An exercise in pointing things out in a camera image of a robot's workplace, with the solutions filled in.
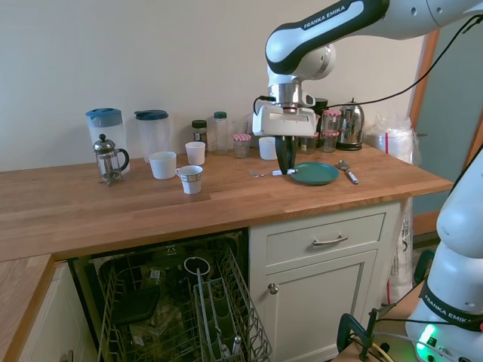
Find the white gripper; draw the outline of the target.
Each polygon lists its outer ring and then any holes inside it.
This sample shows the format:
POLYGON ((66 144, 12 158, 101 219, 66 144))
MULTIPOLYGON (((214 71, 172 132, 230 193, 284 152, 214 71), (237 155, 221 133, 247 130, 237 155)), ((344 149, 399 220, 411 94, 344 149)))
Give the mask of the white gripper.
POLYGON ((311 109, 299 108, 295 113, 285 113, 282 107, 264 103, 253 114, 252 132, 256 136, 286 136, 290 137, 287 146, 285 137, 275 138, 275 150, 279 169, 286 175, 289 169, 294 169, 297 149, 297 137, 313 137, 316 132, 317 120, 311 109))

